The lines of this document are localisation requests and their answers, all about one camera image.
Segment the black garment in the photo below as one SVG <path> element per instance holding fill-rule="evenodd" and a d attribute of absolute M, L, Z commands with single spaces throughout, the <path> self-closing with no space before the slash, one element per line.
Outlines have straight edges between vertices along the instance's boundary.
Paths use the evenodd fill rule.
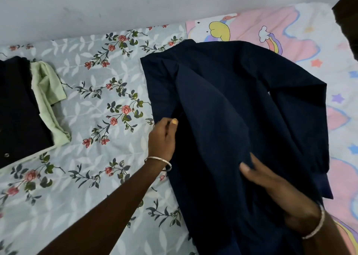
<path fill-rule="evenodd" d="M 26 58 L 0 61 L 0 168 L 53 145 L 31 79 Z"/>
<path fill-rule="evenodd" d="M 141 62 L 154 120 L 179 120 L 168 176 L 199 253 L 302 254 L 281 209 L 238 167 L 253 152 L 314 201 L 332 197 L 326 84 L 241 41 L 186 40 Z"/>

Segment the bracelet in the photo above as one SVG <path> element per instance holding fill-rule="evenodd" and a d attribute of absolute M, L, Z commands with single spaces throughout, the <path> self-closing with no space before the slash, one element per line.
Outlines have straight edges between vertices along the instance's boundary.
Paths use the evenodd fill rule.
<path fill-rule="evenodd" d="M 310 239 L 311 237 L 315 236 L 317 232 L 322 228 L 324 220 L 325 220 L 325 210 L 323 206 L 319 203 L 319 207 L 321 209 L 321 220 L 318 223 L 318 226 L 307 236 L 302 237 L 303 240 Z"/>
<path fill-rule="evenodd" d="M 171 171 L 171 170 L 172 170 L 172 165 L 171 165 L 171 163 L 168 162 L 167 160 L 164 160 L 164 159 L 159 158 L 159 157 L 149 156 L 148 158 L 146 158 L 146 159 L 144 160 L 144 162 L 146 162 L 146 160 L 148 160 L 148 159 L 156 159 L 156 160 L 160 160 L 160 161 L 165 162 L 165 163 L 169 166 L 169 169 L 167 170 L 166 168 L 164 168 L 162 171 L 168 172 L 168 171 Z"/>

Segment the light green fabric trim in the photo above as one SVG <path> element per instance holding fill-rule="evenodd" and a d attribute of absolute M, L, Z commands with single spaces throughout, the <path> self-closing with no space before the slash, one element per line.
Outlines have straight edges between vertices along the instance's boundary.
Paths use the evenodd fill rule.
<path fill-rule="evenodd" d="M 31 63 L 30 69 L 32 74 L 31 89 L 35 94 L 40 117 L 52 133 L 54 145 L 31 156 L 22 158 L 12 163 L 12 165 L 38 157 L 49 150 L 55 149 L 71 141 L 70 134 L 60 127 L 51 108 L 52 104 L 67 98 L 60 79 L 52 67 L 43 61 Z"/>

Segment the bed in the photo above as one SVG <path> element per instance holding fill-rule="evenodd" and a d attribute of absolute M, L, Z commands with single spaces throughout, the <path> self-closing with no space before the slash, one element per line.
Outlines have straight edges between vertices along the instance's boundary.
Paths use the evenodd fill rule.
<path fill-rule="evenodd" d="M 352 254 L 358 254 L 358 64 L 331 9 L 320 3 L 0 47 L 2 60 L 18 55 L 56 69 L 67 99 L 53 110 L 72 135 L 68 145 L 0 170 L 0 249 L 38 253 L 141 167 L 153 117 L 139 58 L 187 38 L 249 41 L 328 83 L 335 199 L 325 200 L 325 206 Z M 111 254 L 197 254 L 164 172 Z"/>

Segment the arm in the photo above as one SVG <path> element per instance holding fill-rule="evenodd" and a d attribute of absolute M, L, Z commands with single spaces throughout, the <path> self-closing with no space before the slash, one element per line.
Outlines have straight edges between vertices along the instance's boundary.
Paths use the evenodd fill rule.
<path fill-rule="evenodd" d="M 169 118 L 163 118 L 155 125 L 149 134 L 149 156 L 171 160 L 177 125 L 176 119 Z M 109 254 L 148 188 L 165 165 L 163 161 L 148 159 L 129 180 L 65 230 L 39 255 Z M 111 222 L 103 222 L 101 217 L 104 214 Z"/>
<path fill-rule="evenodd" d="M 276 175 L 252 153 L 251 159 L 255 170 L 243 162 L 240 164 L 242 174 L 253 183 L 264 187 L 270 197 L 285 212 L 286 225 L 301 236 L 310 234 L 321 218 L 320 208 L 310 198 L 298 191 L 287 180 Z M 306 255 L 350 255 L 334 221 L 326 212 L 325 221 L 319 232 L 312 238 L 302 240 Z"/>

